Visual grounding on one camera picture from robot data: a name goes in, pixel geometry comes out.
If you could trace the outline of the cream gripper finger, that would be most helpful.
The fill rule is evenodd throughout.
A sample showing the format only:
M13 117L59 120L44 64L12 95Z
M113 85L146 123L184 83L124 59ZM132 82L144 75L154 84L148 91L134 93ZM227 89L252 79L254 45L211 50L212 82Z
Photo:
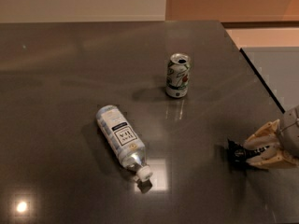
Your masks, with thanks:
M243 144L243 147L253 150L275 144L278 141L277 130L279 120L269 121L252 134Z
M299 167L299 159L281 147L270 147L260 156L248 159L247 164L258 169L291 169Z

